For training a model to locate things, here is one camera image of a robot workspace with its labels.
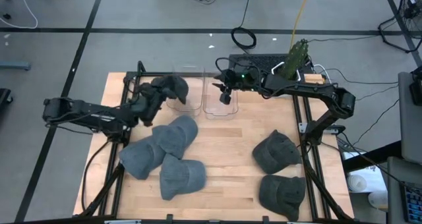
clear plastic container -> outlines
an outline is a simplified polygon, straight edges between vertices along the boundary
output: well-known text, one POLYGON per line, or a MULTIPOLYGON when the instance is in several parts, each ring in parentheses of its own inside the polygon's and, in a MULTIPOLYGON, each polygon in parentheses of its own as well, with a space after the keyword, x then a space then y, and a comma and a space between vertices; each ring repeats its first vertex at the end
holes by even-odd
POLYGON ((167 106, 180 112, 180 114, 190 116, 199 115, 204 101, 204 69, 198 66, 173 67, 173 75, 181 76, 185 79, 189 87, 189 92, 186 97, 185 105, 178 99, 167 99, 167 106))
POLYGON ((219 80, 208 75, 205 78, 204 91, 204 112, 207 119, 233 119, 239 110, 237 104, 237 91, 231 92, 231 101, 229 105, 220 102, 222 92, 212 83, 221 84, 219 80))

yellow cable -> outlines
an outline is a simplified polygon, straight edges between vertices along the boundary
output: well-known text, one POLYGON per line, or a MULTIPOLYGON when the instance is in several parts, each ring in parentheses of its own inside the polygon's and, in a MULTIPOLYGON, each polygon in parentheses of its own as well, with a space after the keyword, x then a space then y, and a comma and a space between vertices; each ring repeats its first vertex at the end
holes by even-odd
POLYGON ((301 9, 299 10, 299 13, 297 14, 296 21, 295 21, 295 27, 293 27, 293 33, 291 33, 290 49, 291 49, 291 47, 293 47, 293 41, 295 39, 295 33, 296 33, 297 23, 299 22, 299 19, 301 18, 301 14, 303 12, 303 9, 305 8, 306 1, 307 0, 303 0, 301 9))

wooden table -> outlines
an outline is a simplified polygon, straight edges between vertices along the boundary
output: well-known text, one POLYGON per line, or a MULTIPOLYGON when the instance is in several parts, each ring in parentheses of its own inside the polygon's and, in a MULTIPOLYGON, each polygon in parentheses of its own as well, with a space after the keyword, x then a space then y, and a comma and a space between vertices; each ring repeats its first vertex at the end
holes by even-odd
MULTIPOLYGON (((123 91, 125 73, 109 73, 102 98, 102 105, 117 106, 123 91)), ((142 78, 142 82, 151 78, 142 78)), ((201 80, 188 78, 189 90, 193 95, 201 92, 201 80)), ((218 90, 207 90, 207 97, 216 97, 218 90)), ((183 159, 195 159, 206 166, 206 186, 199 192, 177 195, 172 201, 160 196, 160 167, 153 170, 145 181, 138 181, 125 173, 121 191, 118 218, 121 219, 165 219, 173 214, 174 219, 194 220, 238 220, 262 221, 266 215, 271 221, 287 221, 276 213, 264 209, 258 200, 258 188, 265 173, 260 170, 252 157, 253 148, 265 139, 274 129, 299 144, 295 111, 290 96, 263 100, 256 92, 239 92, 239 110, 232 119, 207 119, 205 112, 195 116, 199 133, 186 150, 183 159)), ((326 110, 325 104, 318 99, 310 99, 313 118, 319 118, 326 110)), ((305 111, 301 104, 301 114, 305 111)), ((163 104, 153 123, 167 125, 180 112, 163 104)), ((131 141, 151 135, 152 127, 137 126, 133 129, 131 141)), ((104 142, 103 134, 92 137, 89 158, 104 142)), ((324 135, 323 142, 337 147, 336 138, 324 135)), ((97 195, 104 184, 110 154, 109 145, 92 162, 86 181, 86 205, 97 195)), ((320 161, 325 185, 343 210, 353 217, 353 210, 347 190, 340 154, 327 146, 319 146, 320 161)), ((302 165, 291 165, 276 173, 285 177, 304 177, 302 165)), ((323 217, 320 194, 315 187, 318 216, 323 217)), ((109 192, 106 213, 110 213, 114 188, 109 192)), ((80 191, 74 213, 80 213, 80 191)), ((300 221, 310 221, 311 213, 307 194, 300 206, 300 221)))

keyboard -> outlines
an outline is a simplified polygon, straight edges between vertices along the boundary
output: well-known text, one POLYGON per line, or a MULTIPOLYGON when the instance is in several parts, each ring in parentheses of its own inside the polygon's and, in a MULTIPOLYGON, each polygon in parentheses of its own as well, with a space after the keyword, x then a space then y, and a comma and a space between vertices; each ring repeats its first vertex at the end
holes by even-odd
MULTIPOLYGON (((259 69, 266 72, 271 72, 271 69, 278 65, 281 62, 285 62, 287 59, 287 54, 282 53, 273 53, 273 54, 231 54, 229 59, 241 64, 241 65, 250 65, 257 66, 259 69)), ((235 63, 229 62, 229 69, 232 69, 235 66, 235 63)), ((308 67, 300 67, 299 72, 311 73, 312 68, 311 64, 308 67)))
POLYGON ((422 224, 422 185, 409 182, 405 185, 400 185, 404 219, 409 223, 422 224))

gray floor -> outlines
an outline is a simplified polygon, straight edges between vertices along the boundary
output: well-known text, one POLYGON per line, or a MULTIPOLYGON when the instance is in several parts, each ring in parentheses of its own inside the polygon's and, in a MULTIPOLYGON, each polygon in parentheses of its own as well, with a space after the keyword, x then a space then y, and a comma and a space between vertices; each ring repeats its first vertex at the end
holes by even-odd
MULTIPOLYGON (((95 0, 27 0, 44 28, 84 28, 95 0)), ((292 29, 302 0, 251 0, 244 27, 292 29)), ((240 24, 246 0, 217 0, 204 6, 189 0, 102 0, 94 28, 233 28, 240 24)), ((21 0, 0 0, 0 9, 10 12, 11 23, 32 25, 21 0)), ((309 0, 298 29, 375 30, 392 16, 387 0, 309 0)), ((389 30, 398 30, 394 25, 389 30)), ((41 119, 44 98, 60 96, 69 73, 80 33, 0 33, 2 60, 30 61, 32 70, 2 70, 0 87, 10 88, 15 101, 0 127, 0 223, 15 219, 32 174, 47 129, 41 119)), ((259 34, 251 53, 285 53, 290 35, 259 34)), ((297 35, 296 39, 345 36, 297 35)), ((406 45, 403 36, 389 40, 406 45)), ((88 37, 69 96, 99 103, 108 72, 135 70, 142 60, 149 71, 169 71, 174 66, 198 65, 213 71, 217 57, 242 53, 229 34, 100 34, 88 37)), ((350 80, 397 81, 397 73, 416 67, 410 54, 385 45, 380 37, 355 41, 311 42, 314 63, 340 69, 350 80)), ((388 85, 350 84, 330 71, 358 98, 388 85)), ((398 98, 389 90, 357 102, 355 115, 340 121, 356 141, 398 98)), ((389 111, 358 143, 373 150, 400 139, 398 106, 389 111)), ((26 220, 70 217, 79 189, 90 137, 57 131, 35 191, 26 220)), ((358 218, 382 223, 385 215, 369 207, 363 195, 352 196, 358 218)))

